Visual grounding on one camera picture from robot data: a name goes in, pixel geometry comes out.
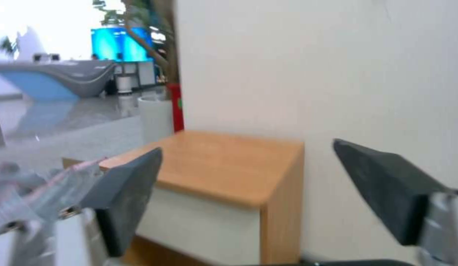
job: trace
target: display screen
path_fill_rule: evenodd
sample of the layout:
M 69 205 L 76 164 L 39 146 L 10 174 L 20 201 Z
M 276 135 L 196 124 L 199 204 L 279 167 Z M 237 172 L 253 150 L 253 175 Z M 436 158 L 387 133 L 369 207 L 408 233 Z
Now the display screen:
M 144 28 L 133 28 L 132 31 L 153 47 L 151 37 Z M 121 52 L 124 62 L 152 61 L 147 58 L 145 49 L 127 35 L 123 27 L 92 29 L 91 39 L 92 53 L 98 59 L 121 61 L 117 58 L 117 54 Z

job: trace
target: white cabinet door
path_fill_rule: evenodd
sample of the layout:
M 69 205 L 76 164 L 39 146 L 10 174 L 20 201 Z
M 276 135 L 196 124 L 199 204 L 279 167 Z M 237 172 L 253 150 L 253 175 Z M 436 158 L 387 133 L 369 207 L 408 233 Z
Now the white cabinet door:
M 260 261 L 260 211 L 155 188 L 137 234 L 197 259 Z

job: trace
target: red fire extinguisher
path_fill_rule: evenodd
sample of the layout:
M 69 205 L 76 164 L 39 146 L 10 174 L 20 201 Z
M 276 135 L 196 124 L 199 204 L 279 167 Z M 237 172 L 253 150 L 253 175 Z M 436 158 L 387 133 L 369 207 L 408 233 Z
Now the red fire extinguisher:
M 171 92 L 173 108 L 173 129 L 175 133 L 185 128 L 183 123 L 183 106 L 181 101 L 181 89 L 179 83 L 167 84 L 167 89 Z

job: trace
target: plastic bag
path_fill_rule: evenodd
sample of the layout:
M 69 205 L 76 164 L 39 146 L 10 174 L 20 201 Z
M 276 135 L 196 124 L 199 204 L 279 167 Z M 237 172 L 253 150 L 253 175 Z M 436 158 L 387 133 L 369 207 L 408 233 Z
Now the plastic bag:
M 61 210 L 79 204 L 102 177 L 100 161 L 83 162 L 65 170 L 50 170 L 46 176 L 21 170 L 15 163 L 0 165 L 0 229 L 16 221 L 40 225 L 40 235 L 30 238 L 34 241 L 30 248 L 36 252 L 36 259 L 30 260 L 29 265 L 53 263 L 54 222 Z M 40 238 L 40 244 L 36 243 L 37 238 Z

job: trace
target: wooden cabinet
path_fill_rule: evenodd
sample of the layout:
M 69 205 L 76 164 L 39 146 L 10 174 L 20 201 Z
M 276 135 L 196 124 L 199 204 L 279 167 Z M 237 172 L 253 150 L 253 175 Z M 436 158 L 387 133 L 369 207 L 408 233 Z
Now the wooden cabinet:
M 138 235 L 209 263 L 298 261 L 303 143 L 183 131 L 100 166 L 156 147 L 163 164 Z

